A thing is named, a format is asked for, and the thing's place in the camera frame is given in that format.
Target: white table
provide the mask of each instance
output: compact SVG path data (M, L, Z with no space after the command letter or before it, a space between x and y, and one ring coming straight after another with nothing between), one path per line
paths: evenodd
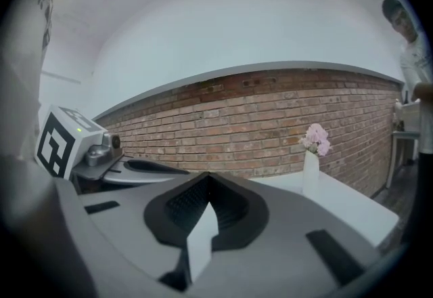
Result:
M261 184L302 194L302 172L251 179ZM311 200L348 224L377 247L391 233L398 216L329 175L319 173L317 192Z
M397 155L397 140L417 140L419 138L419 132L400 132L393 131L392 132L392 152L391 152L391 163L390 170L388 172L388 179L386 180L386 187L391 187L392 176L394 175L395 170L395 160Z

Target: floor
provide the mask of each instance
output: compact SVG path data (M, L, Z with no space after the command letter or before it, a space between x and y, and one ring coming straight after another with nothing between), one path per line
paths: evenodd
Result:
M417 165L401 167L394 176L390 189L383 189L374 200L392 212L396 213L400 220L394 231L379 246L380 251L386 254L400 243L403 230L407 224L415 198L417 181Z

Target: pink flower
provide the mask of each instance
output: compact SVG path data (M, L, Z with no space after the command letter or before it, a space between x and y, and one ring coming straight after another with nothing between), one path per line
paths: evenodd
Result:
M327 140L327 131L319 123L313 123L306 131L305 137L300 139L299 142L307 150L320 156L325 156L331 147L330 142Z
M319 146L317 147L317 153L319 154L319 156L325 156L330 148L331 148L331 143L326 139L322 140Z
M312 142L310 142L310 141L309 141L308 139L306 139L306 138L301 138L301 139L299 140L299 144L303 144L304 147L305 147L306 149L308 149L308 148L311 146Z

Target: man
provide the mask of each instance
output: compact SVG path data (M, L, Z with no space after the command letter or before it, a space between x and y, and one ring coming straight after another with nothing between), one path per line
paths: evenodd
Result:
M427 37L417 32L409 13L398 0L384 0L382 13L393 29L406 40L401 54L401 69L412 102L420 100L420 137L417 192L414 209L407 223L402 242L413 237L420 217L421 208L426 205L426 186L432 182L433 171L433 67L432 54Z
M0 22L0 154L32 159L51 0L13 0Z

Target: white vase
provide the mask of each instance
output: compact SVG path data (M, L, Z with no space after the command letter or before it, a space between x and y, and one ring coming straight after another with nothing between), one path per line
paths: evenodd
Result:
M304 171L302 174L302 194L312 197L319 184L319 157L310 151L305 152Z

